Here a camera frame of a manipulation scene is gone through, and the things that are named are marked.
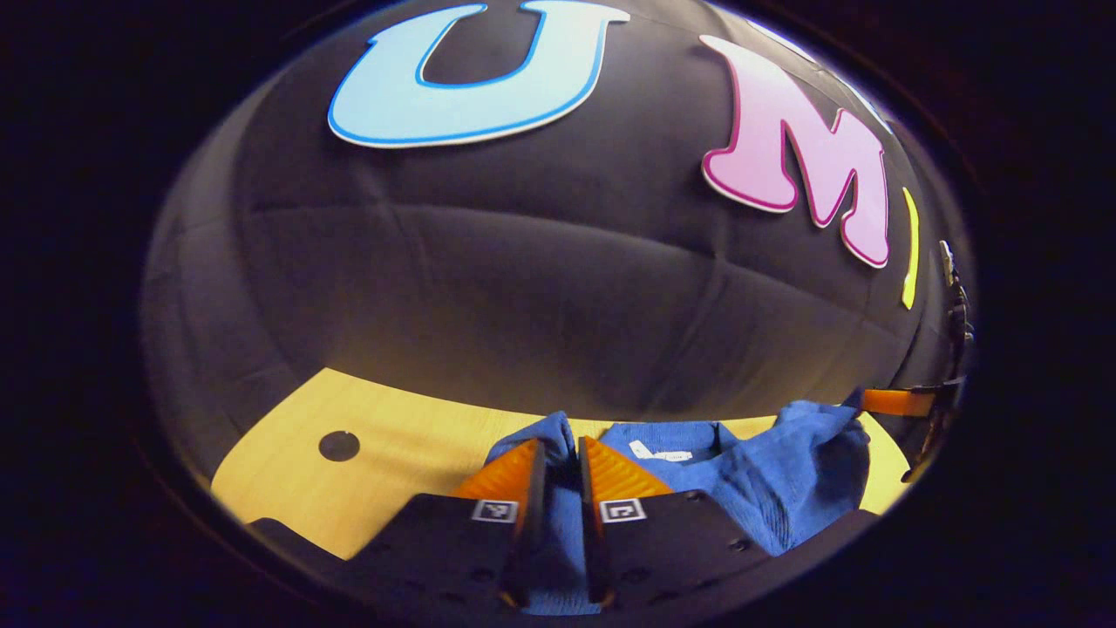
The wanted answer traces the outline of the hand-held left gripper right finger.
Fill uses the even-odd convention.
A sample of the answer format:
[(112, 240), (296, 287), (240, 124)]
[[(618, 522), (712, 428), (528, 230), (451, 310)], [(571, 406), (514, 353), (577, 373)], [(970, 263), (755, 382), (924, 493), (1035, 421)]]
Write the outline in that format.
[(704, 490), (675, 492), (599, 439), (583, 436), (578, 456), (591, 603), (668, 603), (771, 561)]

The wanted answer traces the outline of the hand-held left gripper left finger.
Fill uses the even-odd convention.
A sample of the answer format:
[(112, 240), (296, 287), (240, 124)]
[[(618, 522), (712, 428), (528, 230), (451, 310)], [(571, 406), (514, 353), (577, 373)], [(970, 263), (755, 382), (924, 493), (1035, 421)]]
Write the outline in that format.
[(477, 611), (523, 608), (523, 571), (545, 528), (546, 447), (526, 439), (450, 495), (419, 493), (352, 560), (352, 596), (414, 597)]

